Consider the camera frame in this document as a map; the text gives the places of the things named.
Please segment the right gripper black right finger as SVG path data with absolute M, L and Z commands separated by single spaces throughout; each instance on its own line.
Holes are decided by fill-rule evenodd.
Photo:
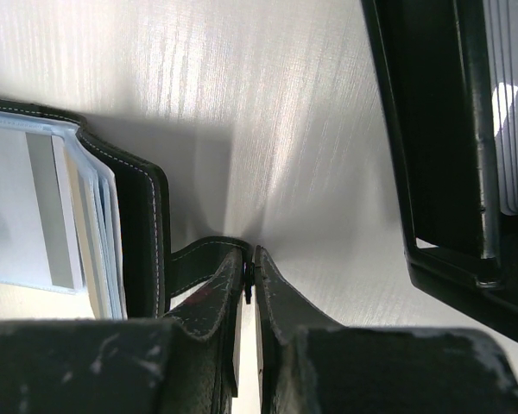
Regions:
M 518 382 L 474 329 L 352 328 L 254 254 L 264 413 L 518 413 Z

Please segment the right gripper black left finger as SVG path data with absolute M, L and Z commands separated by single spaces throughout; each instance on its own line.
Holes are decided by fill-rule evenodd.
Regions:
M 162 318 L 0 322 L 0 413 L 227 413 L 243 255 Z

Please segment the black leather card holder wallet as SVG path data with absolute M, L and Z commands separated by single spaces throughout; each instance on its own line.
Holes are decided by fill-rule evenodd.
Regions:
M 84 117 L 38 104 L 0 100 L 0 128 L 59 136 L 65 145 L 84 286 L 54 292 L 85 298 L 94 320 L 162 318 L 204 285 L 237 239 L 206 237 L 173 251 L 169 188 L 154 163 L 93 133 Z

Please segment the grey blue card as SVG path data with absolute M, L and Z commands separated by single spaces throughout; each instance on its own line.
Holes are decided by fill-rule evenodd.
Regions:
M 0 128 L 0 283 L 84 286 L 64 148 L 59 136 Z

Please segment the black plastic card tray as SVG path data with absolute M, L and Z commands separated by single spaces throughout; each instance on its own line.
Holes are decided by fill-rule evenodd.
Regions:
M 518 342 L 518 216 L 501 212 L 485 1 L 366 1 L 413 284 Z

